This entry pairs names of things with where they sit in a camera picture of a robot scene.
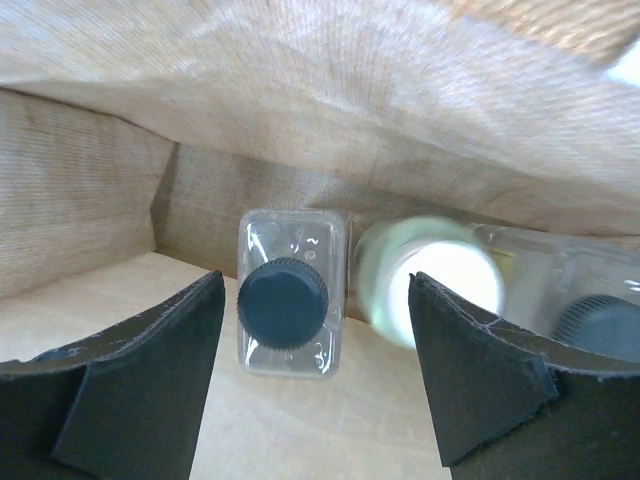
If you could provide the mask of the brown canvas tote bag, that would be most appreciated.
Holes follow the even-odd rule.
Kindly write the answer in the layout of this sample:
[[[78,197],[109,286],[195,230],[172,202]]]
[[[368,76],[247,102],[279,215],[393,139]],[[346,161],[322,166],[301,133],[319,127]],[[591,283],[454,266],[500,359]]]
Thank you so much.
[[[5,1],[1,353],[30,354],[209,270],[227,299],[195,479],[635,479],[639,376],[577,352],[558,400],[442,466],[413,352],[351,307],[329,381],[234,353],[254,208],[424,213],[639,249],[635,1]]]

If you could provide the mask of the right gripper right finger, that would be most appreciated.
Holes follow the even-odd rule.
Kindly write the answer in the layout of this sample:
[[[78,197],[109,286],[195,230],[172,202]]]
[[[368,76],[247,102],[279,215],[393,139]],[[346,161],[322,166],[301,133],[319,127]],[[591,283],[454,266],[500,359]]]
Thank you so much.
[[[639,367],[536,335],[423,274],[408,302],[455,479],[635,479]]]

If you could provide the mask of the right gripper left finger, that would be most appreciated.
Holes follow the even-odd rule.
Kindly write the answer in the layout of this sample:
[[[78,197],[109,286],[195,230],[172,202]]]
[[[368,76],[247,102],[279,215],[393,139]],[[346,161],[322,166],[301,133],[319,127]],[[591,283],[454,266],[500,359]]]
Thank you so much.
[[[5,479],[186,479],[225,309],[210,272],[79,341],[1,366]]]

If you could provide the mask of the clear square perfume bottle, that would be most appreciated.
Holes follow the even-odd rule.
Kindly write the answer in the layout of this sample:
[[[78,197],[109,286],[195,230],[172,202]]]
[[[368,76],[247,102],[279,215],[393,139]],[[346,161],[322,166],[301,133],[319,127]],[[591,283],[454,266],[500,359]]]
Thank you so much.
[[[604,242],[474,224],[504,279],[502,317],[586,352],[639,361],[639,253]]]

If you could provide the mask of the clear bottle black cap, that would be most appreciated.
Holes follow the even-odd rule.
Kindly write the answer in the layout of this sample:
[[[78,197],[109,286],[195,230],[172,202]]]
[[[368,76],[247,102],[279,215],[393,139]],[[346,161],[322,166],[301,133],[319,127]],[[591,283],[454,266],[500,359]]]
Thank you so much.
[[[249,373],[299,379],[338,368],[351,226],[334,210],[254,209],[237,249],[237,341]]]

